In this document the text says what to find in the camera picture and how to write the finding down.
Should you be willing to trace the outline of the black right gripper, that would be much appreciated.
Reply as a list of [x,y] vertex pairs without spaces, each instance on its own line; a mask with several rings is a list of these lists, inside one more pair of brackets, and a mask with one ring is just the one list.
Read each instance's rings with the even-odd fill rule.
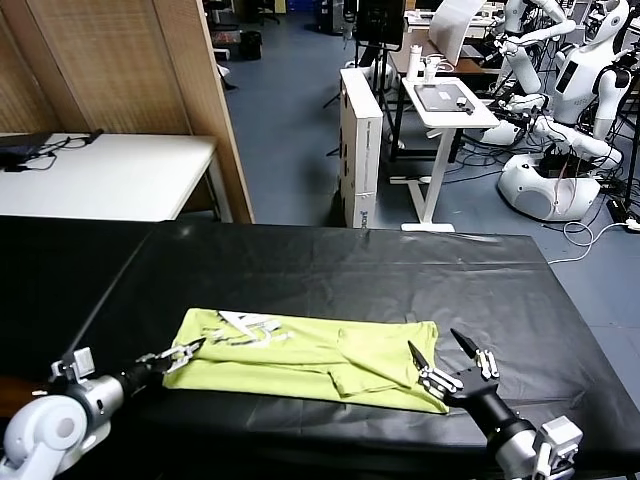
[[500,450],[517,443],[529,448],[535,429],[520,418],[498,395],[500,373],[494,354],[482,349],[469,336],[450,329],[464,353],[480,369],[463,369],[452,376],[432,365],[420,350],[408,341],[419,382],[432,396],[444,398],[449,407],[465,410],[487,440],[489,450]]

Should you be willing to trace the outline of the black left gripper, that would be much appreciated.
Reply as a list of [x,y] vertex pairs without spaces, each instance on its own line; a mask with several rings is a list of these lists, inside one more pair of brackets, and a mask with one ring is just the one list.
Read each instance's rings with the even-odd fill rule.
[[131,398],[147,386],[160,382],[164,373],[171,374],[186,366],[205,341],[205,337],[199,337],[184,345],[172,346],[165,352],[147,353],[136,359],[119,373],[124,397]]

